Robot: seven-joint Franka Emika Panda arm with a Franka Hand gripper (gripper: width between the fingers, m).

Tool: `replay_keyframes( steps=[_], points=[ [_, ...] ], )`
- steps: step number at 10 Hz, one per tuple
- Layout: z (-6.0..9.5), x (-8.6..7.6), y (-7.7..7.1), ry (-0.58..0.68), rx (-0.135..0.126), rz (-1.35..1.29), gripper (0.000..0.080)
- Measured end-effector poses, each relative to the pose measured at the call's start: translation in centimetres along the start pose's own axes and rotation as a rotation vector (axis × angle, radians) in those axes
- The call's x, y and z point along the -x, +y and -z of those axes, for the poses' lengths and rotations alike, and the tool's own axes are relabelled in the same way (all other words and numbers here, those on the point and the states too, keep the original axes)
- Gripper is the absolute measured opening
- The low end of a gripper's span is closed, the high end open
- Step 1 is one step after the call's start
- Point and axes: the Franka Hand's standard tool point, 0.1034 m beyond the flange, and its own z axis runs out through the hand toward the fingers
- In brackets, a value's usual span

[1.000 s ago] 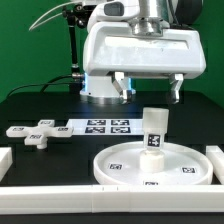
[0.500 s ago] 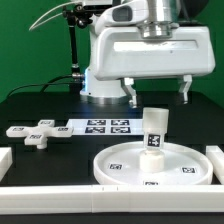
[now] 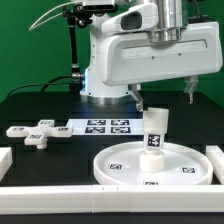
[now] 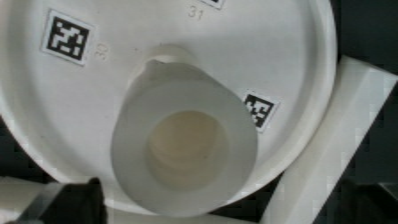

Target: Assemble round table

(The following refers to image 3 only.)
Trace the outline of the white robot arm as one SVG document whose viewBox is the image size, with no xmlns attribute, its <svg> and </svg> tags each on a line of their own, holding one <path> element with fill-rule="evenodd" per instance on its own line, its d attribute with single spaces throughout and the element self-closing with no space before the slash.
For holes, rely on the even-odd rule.
<svg viewBox="0 0 224 224">
<path fill-rule="evenodd" d="M 83 9 L 93 14 L 93 24 L 81 97 L 98 104 L 135 99 L 142 110 L 140 84 L 185 77 L 185 92 L 191 95 L 200 75 L 219 71 L 219 24 L 190 23 L 185 2 L 137 0 L 128 11 L 110 17 L 107 10 L 119 0 L 84 0 Z"/>
</svg>

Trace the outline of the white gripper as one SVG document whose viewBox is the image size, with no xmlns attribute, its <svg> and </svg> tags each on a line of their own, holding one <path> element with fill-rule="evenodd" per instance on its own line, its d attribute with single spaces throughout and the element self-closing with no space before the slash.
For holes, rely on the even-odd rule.
<svg viewBox="0 0 224 224">
<path fill-rule="evenodd" d="M 196 75 L 218 72 L 223 65 L 219 24 L 190 24 L 174 42 L 152 43 L 146 32 L 110 36 L 101 45 L 99 59 L 101 80 L 109 86 L 130 84 L 139 112 L 143 98 L 137 84 L 144 82 L 186 77 L 184 102 L 192 104 Z"/>
</svg>

